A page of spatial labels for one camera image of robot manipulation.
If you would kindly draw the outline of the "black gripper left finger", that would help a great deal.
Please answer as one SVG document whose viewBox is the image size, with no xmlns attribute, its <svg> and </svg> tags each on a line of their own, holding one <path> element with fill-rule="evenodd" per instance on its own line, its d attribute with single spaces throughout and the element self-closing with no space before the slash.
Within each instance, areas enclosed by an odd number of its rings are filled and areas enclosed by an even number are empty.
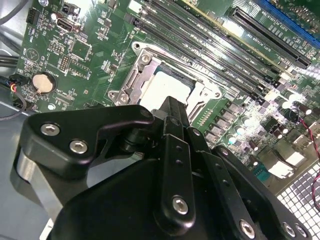
<svg viewBox="0 0 320 240">
<path fill-rule="evenodd" d="M 28 117 L 14 169 L 53 220 L 73 198 L 161 149 L 164 134 L 185 128 L 178 100 L 39 113 Z"/>
</svg>

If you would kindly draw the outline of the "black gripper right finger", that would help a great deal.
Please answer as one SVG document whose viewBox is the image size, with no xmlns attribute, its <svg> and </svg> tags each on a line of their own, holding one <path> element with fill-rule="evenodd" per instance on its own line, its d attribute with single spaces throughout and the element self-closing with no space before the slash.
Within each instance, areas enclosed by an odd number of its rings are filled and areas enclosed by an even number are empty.
<svg viewBox="0 0 320 240">
<path fill-rule="evenodd" d="M 309 230 L 230 150 L 208 147 L 177 104 L 191 151 L 191 167 L 200 170 L 208 205 L 225 240 L 310 240 Z"/>
</svg>

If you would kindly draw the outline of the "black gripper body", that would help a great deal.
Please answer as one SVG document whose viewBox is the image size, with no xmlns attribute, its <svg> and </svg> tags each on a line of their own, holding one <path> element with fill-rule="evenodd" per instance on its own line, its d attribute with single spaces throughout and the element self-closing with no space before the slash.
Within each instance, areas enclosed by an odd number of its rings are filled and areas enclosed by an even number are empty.
<svg viewBox="0 0 320 240">
<path fill-rule="evenodd" d="M 208 189 L 193 170 L 185 130 L 165 133 L 156 156 L 140 160 L 74 197 L 51 240 L 225 240 Z"/>
</svg>

